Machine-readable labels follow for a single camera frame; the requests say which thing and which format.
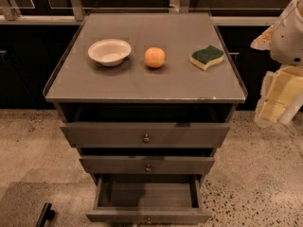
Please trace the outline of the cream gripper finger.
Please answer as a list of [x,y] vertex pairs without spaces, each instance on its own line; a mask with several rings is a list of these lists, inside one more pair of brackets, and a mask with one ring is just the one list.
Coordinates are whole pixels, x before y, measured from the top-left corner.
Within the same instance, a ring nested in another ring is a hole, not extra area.
[[262,98],[266,97],[266,94],[268,93],[268,91],[270,89],[274,74],[275,73],[271,72],[271,71],[266,72],[266,74],[263,78],[262,85],[261,85],[261,90],[260,90],[260,96]]
[[259,127],[267,128],[275,124],[285,111],[286,109],[279,104],[260,99],[256,107],[254,121]]

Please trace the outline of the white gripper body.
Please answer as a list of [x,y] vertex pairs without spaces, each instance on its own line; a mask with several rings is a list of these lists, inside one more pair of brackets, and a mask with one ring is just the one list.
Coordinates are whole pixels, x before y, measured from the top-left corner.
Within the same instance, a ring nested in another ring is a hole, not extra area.
[[303,68],[283,64],[274,74],[265,101],[287,109],[303,92]]

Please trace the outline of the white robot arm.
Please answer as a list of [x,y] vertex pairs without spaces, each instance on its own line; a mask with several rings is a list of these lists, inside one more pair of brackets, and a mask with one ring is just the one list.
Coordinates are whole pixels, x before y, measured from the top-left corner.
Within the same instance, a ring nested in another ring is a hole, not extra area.
[[303,105],[303,0],[292,0],[251,47],[269,50],[281,64],[263,79],[255,122],[262,128],[288,124]]

